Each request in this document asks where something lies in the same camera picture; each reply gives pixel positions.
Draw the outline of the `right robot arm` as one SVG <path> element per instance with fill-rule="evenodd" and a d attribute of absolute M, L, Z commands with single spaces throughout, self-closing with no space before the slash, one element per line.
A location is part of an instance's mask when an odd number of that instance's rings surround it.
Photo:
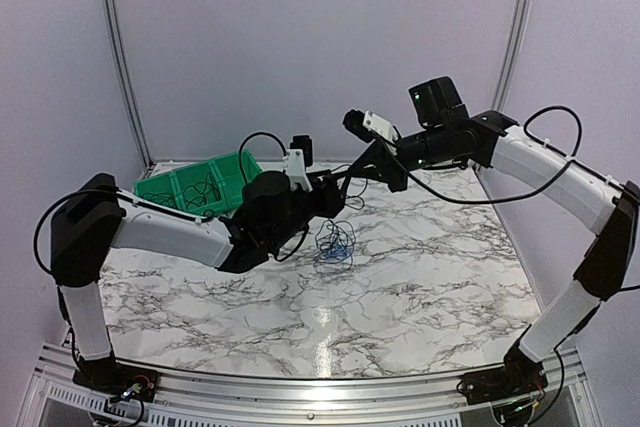
<path fill-rule="evenodd" d="M 435 373 L 502 360 L 568 284 L 592 234 L 565 209 L 489 169 L 372 184 L 320 351 L 350 377 Z"/>

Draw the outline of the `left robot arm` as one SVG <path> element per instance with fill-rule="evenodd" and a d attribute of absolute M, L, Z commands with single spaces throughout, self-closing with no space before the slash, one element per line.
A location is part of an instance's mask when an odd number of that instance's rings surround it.
<path fill-rule="evenodd" d="M 120 189 L 99 173 L 50 205 L 38 220 L 32 245 L 50 232 L 50 255 L 34 256 L 51 276 L 74 333 L 86 373 L 106 392 L 125 385 L 126 370 L 112 359 L 99 290 L 101 269 L 113 249 L 128 248 L 190 259 L 241 274 L 279 254 L 312 219 L 332 219 L 344 207 L 344 188 L 329 171 L 307 172 L 300 149 L 286 150 L 283 167 L 246 183 L 231 217 L 203 216 L 163 206 Z"/>

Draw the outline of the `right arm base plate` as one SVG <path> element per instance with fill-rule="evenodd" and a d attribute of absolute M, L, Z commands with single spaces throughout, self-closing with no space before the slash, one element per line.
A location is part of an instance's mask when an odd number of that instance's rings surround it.
<path fill-rule="evenodd" d="M 469 405 L 494 402 L 529 393 L 548 386 L 541 363 L 506 361 L 501 367 L 486 368 L 462 375 L 456 386 Z"/>

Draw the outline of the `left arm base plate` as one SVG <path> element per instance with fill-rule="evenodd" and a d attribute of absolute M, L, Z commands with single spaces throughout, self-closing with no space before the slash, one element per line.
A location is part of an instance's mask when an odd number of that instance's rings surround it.
<path fill-rule="evenodd" d="M 81 359 L 72 381 L 118 400 L 151 402 L 158 387 L 159 373 L 156 370 L 122 364 L 115 358 L 93 361 Z"/>

